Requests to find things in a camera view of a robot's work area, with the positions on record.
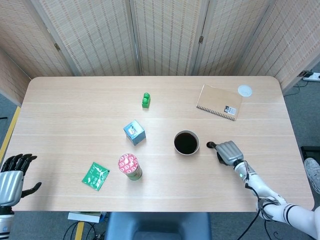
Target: wall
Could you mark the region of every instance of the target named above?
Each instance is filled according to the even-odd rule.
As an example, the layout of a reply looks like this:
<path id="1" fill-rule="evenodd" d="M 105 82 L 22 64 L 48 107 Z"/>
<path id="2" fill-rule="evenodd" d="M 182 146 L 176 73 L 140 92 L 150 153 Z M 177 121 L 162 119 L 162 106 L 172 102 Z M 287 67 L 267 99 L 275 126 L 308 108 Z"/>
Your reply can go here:
<path id="1" fill-rule="evenodd" d="M 0 0 L 0 48 L 31 78 L 72 73 L 25 5 L 25 0 Z"/>
<path id="2" fill-rule="evenodd" d="M 125 0 L 31 0 L 80 76 L 137 75 Z"/>
<path id="3" fill-rule="evenodd" d="M 0 94 L 21 106 L 30 78 L 0 48 Z"/>
<path id="4" fill-rule="evenodd" d="M 241 76 L 273 76 L 285 92 L 320 57 L 320 1 L 276 0 L 243 56 Z"/>
<path id="5" fill-rule="evenodd" d="M 132 0 L 142 74 L 185 76 L 192 71 L 207 0 Z"/>
<path id="6" fill-rule="evenodd" d="M 196 60 L 197 75 L 232 75 L 270 4 L 270 0 L 211 1 Z"/>

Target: robot finger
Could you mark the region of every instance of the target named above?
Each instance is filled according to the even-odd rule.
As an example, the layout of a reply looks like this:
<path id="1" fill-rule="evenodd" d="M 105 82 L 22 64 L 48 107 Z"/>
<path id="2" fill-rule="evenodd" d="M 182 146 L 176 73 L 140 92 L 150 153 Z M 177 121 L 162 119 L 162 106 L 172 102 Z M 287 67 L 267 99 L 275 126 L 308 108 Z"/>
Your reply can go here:
<path id="1" fill-rule="evenodd" d="M 9 167 L 9 164 L 10 164 L 11 160 L 14 159 L 14 158 L 15 158 L 15 156 L 11 156 L 7 160 L 5 160 L 5 162 L 4 162 L 3 166 L 2 166 L 2 169 L 1 169 L 1 173 L 8 170 L 8 167 Z"/>
<path id="2" fill-rule="evenodd" d="M 42 182 L 38 182 L 33 188 L 30 188 L 28 190 L 23 190 L 21 193 L 21 198 L 23 199 L 24 197 L 35 193 L 41 186 Z"/>
<path id="3" fill-rule="evenodd" d="M 18 162 L 16 163 L 14 170 L 20 171 L 22 165 L 24 164 L 24 162 L 25 162 L 28 158 L 30 158 L 31 156 L 32 156 L 32 154 L 30 154 L 30 153 L 23 155 L 23 156 L 18 160 Z"/>
<path id="4" fill-rule="evenodd" d="M 9 165 L 8 171 L 15 170 L 17 162 L 18 162 L 19 159 L 25 160 L 25 159 L 29 158 L 30 156 L 32 156 L 32 154 L 25 154 L 23 156 L 20 156 L 20 155 L 15 156 L 13 158 L 13 160 L 11 161 L 10 165 Z"/>
<path id="5" fill-rule="evenodd" d="M 23 163 L 23 165 L 22 165 L 22 167 L 21 167 L 21 169 L 20 169 L 20 171 L 23 172 L 23 176 L 26 175 L 26 172 L 27 172 L 27 170 L 28 170 L 28 167 L 29 167 L 30 163 L 31 163 L 33 160 L 35 160 L 36 158 L 37 158 L 37 156 L 31 156 L 31 157 L 27 158 L 27 159 L 24 161 L 24 163 Z"/>
<path id="6" fill-rule="evenodd" d="M 7 168 L 7 171 L 12 171 L 15 169 L 15 166 L 17 164 L 17 161 L 19 160 L 19 158 L 22 157 L 22 154 L 16 155 L 13 159 L 11 159 L 9 166 Z"/>

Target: blue box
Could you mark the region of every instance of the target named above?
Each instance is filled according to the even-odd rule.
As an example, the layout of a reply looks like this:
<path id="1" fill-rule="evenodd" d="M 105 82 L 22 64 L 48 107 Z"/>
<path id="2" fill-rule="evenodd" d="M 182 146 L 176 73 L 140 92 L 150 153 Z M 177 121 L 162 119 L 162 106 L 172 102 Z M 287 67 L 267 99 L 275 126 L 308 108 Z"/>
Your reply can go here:
<path id="1" fill-rule="evenodd" d="M 137 145 L 146 138 L 145 130 L 136 120 L 130 122 L 123 130 L 133 145 Z"/>

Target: white sneaker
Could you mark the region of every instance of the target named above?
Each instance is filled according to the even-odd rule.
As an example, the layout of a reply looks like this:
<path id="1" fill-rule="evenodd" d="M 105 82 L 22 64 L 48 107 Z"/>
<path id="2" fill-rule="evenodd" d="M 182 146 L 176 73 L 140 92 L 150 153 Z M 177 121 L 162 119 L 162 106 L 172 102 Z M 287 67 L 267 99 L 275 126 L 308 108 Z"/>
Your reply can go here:
<path id="1" fill-rule="evenodd" d="M 304 170 L 313 189 L 320 194 L 320 166 L 316 160 L 309 157 L 304 160 Z"/>

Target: metal hinge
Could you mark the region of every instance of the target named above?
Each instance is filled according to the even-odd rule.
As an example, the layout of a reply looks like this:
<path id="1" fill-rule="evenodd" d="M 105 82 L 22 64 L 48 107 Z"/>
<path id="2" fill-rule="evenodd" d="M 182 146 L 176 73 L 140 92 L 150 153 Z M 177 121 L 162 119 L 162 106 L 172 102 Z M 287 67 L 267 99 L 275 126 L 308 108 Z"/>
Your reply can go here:
<path id="1" fill-rule="evenodd" d="M 58 52 L 61 50 L 60 47 L 59 47 L 59 45 L 58 45 L 57 43 L 55 43 L 54 46 L 55 46 L 55 48 L 56 48 L 56 50 L 57 50 Z"/>
<path id="2" fill-rule="evenodd" d="M 300 74 L 297 76 L 298 78 L 304 77 L 309 71 L 308 70 L 304 70 L 302 72 L 300 72 Z"/>
<path id="3" fill-rule="evenodd" d="M 204 36 L 200 36 L 199 43 L 202 44 L 203 41 L 204 41 Z"/>

